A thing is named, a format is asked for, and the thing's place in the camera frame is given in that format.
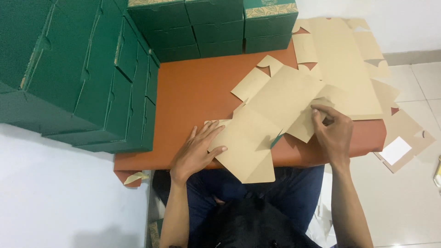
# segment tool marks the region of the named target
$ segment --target navy pants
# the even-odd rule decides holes
[[[228,202],[254,196],[264,199],[288,216],[299,232],[305,233],[314,215],[325,166],[307,169],[274,168],[272,183],[242,184],[226,169],[202,170],[187,181],[190,214],[190,242],[197,228],[216,208],[213,196]]]

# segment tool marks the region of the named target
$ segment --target white paper square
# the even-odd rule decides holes
[[[383,151],[379,154],[390,164],[395,164],[400,158],[402,158],[408,151],[412,149],[409,144],[406,143],[401,137],[398,136]]]

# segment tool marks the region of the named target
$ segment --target right hand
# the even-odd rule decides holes
[[[352,120],[337,110],[324,105],[311,105],[312,123],[315,135],[320,146],[328,156],[331,166],[347,167],[349,169],[349,145],[352,137]],[[326,113],[324,122],[330,123],[325,126],[320,118],[320,111]]]

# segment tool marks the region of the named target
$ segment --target white wall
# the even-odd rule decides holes
[[[148,184],[112,169],[111,154],[0,124],[0,247],[144,247]]]
[[[297,0],[299,18],[364,17],[383,53],[441,49],[439,0]]]

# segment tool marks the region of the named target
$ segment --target left hand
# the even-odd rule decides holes
[[[215,156],[228,150],[226,146],[220,146],[207,153],[210,143],[225,128],[224,125],[217,127],[218,124],[218,120],[209,121],[197,134],[197,127],[193,128],[187,141],[173,158],[170,170],[172,181],[185,185],[191,175],[205,168]]]

